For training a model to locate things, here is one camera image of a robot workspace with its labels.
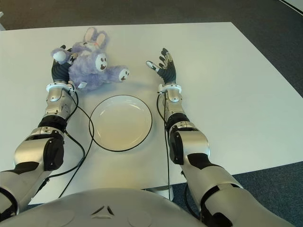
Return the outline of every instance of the floor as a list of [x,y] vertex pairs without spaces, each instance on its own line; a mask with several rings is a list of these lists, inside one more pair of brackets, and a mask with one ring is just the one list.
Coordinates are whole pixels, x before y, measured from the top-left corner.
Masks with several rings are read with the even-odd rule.
[[[7,30],[231,21],[303,97],[303,17],[278,0],[0,0],[0,11]],[[299,162],[235,178],[269,210],[303,226],[302,173]],[[182,207],[184,186],[174,186]]]

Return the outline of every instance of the plush toy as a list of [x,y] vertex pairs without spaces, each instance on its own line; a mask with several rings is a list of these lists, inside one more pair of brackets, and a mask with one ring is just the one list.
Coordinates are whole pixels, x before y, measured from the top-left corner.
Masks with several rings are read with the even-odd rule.
[[71,50],[56,48],[52,57],[59,63],[66,63],[71,55],[76,56],[72,66],[69,67],[70,80],[76,87],[84,90],[94,90],[103,83],[122,82],[128,75],[126,66],[108,66],[105,47],[108,36],[104,31],[97,32],[90,27],[84,35],[83,42],[75,43]]

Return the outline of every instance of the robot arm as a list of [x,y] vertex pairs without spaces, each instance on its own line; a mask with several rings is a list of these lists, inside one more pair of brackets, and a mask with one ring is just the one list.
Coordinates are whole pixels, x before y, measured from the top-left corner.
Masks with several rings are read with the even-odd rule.
[[181,166],[201,221],[212,227],[292,226],[264,208],[224,168],[209,161],[206,136],[189,121],[182,108],[181,87],[176,84],[172,57],[166,49],[161,53],[164,65],[158,67],[150,61],[146,64],[164,80],[159,93],[164,93],[170,159]]
[[15,168],[0,172],[0,221],[21,212],[44,179],[63,163],[64,131],[72,111],[74,93],[73,85],[67,84],[66,73],[73,60],[74,56],[71,56],[63,68],[58,68],[60,65],[54,62],[54,83],[46,88],[45,115],[16,149]]

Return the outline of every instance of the plate rim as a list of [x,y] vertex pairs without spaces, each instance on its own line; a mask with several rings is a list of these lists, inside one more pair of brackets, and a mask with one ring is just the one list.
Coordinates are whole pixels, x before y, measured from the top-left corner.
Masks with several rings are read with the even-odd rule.
[[104,99],[104,100],[101,101],[100,103],[98,103],[98,104],[95,106],[95,108],[93,109],[93,111],[91,112],[90,116],[89,116],[89,119],[90,119],[90,121],[89,121],[89,133],[90,133],[91,139],[92,139],[99,147],[101,147],[102,149],[105,149],[105,150],[108,150],[108,151],[113,151],[113,152],[123,152],[123,151],[131,150],[131,149],[133,149],[133,148],[139,146],[139,145],[147,138],[147,136],[150,134],[151,129],[152,129],[152,122],[153,122],[153,119],[152,119],[152,112],[151,112],[150,108],[148,107],[148,105],[147,105],[143,100],[141,100],[141,99],[139,99],[139,98],[137,98],[137,97],[135,97],[135,96],[130,96],[130,97],[139,99],[141,102],[143,102],[144,105],[146,105],[147,109],[149,110],[149,112],[150,112],[150,114],[151,114],[151,125],[150,125],[150,128],[149,128],[149,130],[148,130],[146,136],[145,136],[144,139],[143,139],[140,143],[138,143],[137,145],[135,145],[135,146],[133,146],[133,147],[131,147],[131,148],[128,148],[128,149],[124,149],[124,150],[111,150],[111,149],[108,149],[108,148],[105,148],[105,147],[101,146],[101,145],[95,140],[95,138],[92,136],[92,133],[91,133],[91,130],[90,130],[90,124],[91,124],[91,123],[93,124],[93,120],[92,120],[91,117],[93,116],[93,113],[95,112],[95,110],[97,109],[97,107],[98,107],[101,103],[105,102],[106,100],[108,100],[108,99],[110,99],[110,98],[117,97],[117,96],[130,96],[130,95],[116,95],[116,96],[111,96],[111,97],[108,97],[108,98]]

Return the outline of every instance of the tabletop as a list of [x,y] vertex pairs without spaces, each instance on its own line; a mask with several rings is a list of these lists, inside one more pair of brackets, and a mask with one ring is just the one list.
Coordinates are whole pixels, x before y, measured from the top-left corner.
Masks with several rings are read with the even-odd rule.
[[[13,154],[40,122],[52,82],[52,49],[82,40],[88,26],[0,32],[2,98],[0,171],[13,168]],[[111,152],[93,144],[65,195],[100,187],[150,188],[167,184],[164,126],[156,109],[161,78],[145,61],[158,62],[166,47],[173,56],[183,108],[208,138],[213,163],[231,174],[281,166],[303,160],[303,100],[283,76],[232,23],[96,26],[105,30],[109,65],[123,64],[130,76],[123,83],[104,84],[79,93],[88,114],[104,99],[131,95],[151,110],[147,138],[126,152]],[[88,119],[80,111],[68,132],[85,149]],[[63,172],[79,161],[80,149],[65,138]],[[170,161],[171,183],[185,182],[181,168]],[[32,203],[58,197],[72,173],[53,178]]]

